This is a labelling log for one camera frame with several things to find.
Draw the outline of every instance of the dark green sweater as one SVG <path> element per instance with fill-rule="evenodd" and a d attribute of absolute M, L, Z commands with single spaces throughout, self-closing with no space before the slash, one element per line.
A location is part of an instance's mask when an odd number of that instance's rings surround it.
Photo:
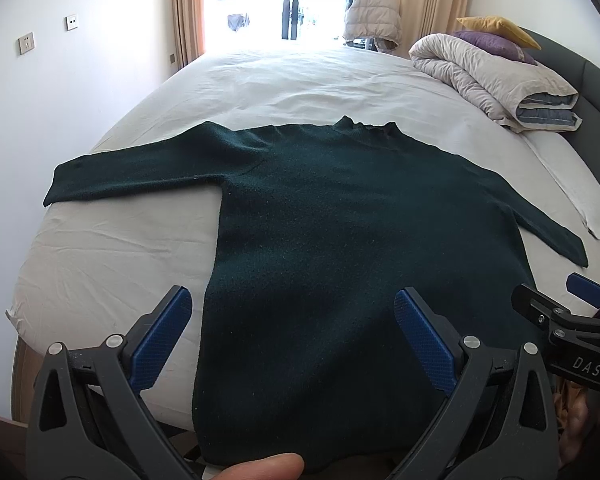
<path fill-rule="evenodd" d="M 204 183 L 222 206 L 193 422 L 218 465 L 295 451 L 314 470 L 412 446 L 442 396 L 395 322 L 395 293 L 414 286 L 461 335 L 517 348 L 538 342 L 509 301 L 534 284 L 518 226 L 587 265 L 581 240 L 498 174 L 395 123 L 203 123 L 62 164 L 45 204 Z"/>

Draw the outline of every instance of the gray upholstered headboard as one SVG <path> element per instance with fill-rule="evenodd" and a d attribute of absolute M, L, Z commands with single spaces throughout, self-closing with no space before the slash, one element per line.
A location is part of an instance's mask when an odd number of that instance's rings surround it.
<path fill-rule="evenodd" d="M 573 109 L 582 125 L 567 139 L 600 183 L 600 69 L 561 44 L 528 30 L 542 50 L 528 49 L 535 59 L 565 78 L 580 93 Z"/>

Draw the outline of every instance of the metal screw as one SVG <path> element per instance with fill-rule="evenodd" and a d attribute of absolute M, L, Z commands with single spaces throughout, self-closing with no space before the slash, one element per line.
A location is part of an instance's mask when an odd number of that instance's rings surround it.
<path fill-rule="evenodd" d="M 109 348 L 118 348 L 122 345 L 122 336 L 120 334 L 114 334 L 107 337 L 107 346 Z"/>
<path fill-rule="evenodd" d="M 475 335 L 468 335 L 464 338 L 465 346 L 476 349 L 480 346 L 480 340 Z"/>
<path fill-rule="evenodd" d="M 49 353 L 51 355 L 56 355 L 59 354 L 62 351 L 62 343 L 53 343 L 50 347 L 49 347 Z"/>
<path fill-rule="evenodd" d="M 538 353 L 538 347 L 533 343 L 525 343 L 525 352 L 531 355 L 536 355 Z"/>

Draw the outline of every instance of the white pillow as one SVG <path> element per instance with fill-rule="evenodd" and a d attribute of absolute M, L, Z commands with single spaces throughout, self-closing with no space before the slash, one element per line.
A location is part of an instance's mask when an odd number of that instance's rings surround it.
<path fill-rule="evenodd" d="M 523 137 L 569 197 L 587 229 L 600 240 L 600 184 L 569 142 L 557 132 L 524 132 Z"/>

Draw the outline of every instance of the beige puffer jacket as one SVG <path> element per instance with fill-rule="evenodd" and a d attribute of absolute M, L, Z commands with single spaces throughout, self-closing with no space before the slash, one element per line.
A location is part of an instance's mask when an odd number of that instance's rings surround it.
<path fill-rule="evenodd" d="M 394 50 L 402 41 L 396 0 L 353 0 L 344 21 L 345 41 L 374 38 L 383 52 Z"/>

